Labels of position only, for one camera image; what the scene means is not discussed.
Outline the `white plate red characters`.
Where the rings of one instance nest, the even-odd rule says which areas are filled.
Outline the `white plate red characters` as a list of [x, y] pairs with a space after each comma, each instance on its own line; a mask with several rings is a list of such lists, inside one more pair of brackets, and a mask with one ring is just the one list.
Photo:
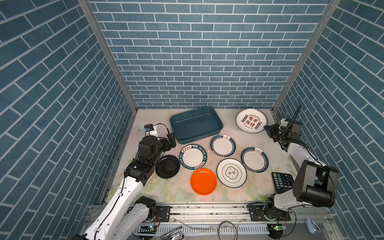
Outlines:
[[267, 116], [257, 109], [244, 109], [236, 116], [237, 127], [246, 133], [260, 133], [267, 124]]

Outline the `green rim plate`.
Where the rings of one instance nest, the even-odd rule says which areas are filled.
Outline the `green rim plate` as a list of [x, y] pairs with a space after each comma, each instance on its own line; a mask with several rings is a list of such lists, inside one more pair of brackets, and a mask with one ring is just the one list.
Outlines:
[[268, 155], [260, 148], [247, 147], [241, 153], [241, 162], [250, 172], [263, 173], [270, 166]]
[[216, 135], [210, 141], [210, 148], [214, 155], [220, 158], [229, 158], [235, 154], [237, 144], [228, 135]]

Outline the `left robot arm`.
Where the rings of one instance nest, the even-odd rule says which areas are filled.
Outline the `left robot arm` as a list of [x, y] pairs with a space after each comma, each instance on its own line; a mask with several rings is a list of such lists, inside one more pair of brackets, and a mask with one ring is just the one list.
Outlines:
[[166, 138], [145, 136], [139, 142], [137, 156], [124, 171], [120, 186], [102, 213], [82, 235], [75, 234], [73, 240], [126, 240], [144, 221], [156, 215], [156, 201], [140, 197], [133, 209], [128, 209], [155, 171], [161, 155], [176, 147], [173, 133]]

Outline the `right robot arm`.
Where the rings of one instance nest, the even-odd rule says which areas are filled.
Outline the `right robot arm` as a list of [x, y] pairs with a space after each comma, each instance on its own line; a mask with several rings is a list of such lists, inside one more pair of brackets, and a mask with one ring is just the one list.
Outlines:
[[315, 157], [300, 140], [300, 128], [300, 123], [294, 120], [264, 127], [268, 136], [279, 143], [299, 167], [292, 188], [267, 199], [264, 213], [268, 218], [284, 216], [297, 207], [330, 208], [335, 203], [339, 171]]

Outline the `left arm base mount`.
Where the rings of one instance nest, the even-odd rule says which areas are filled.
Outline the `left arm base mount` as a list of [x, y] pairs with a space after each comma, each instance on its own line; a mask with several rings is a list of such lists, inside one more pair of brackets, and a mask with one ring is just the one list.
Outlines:
[[149, 217], [145, 220], [147, 223], [154, 222], [169, 222], [171, 215], [171, 206], [160, 205], [156, 206], [154, 214], [150, 214]]

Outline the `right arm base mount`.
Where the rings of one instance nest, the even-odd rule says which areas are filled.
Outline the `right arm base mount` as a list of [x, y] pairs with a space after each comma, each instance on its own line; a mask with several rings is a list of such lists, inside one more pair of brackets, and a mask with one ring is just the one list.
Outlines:
[[249, 211], [252, 222], [284, 222], [291, 220], [291, 216], [288, 212], [278, 210], [274, 207], [268, 208], [266, 207], [266, 204], [261, 202], [247, 204], [246, 209]]

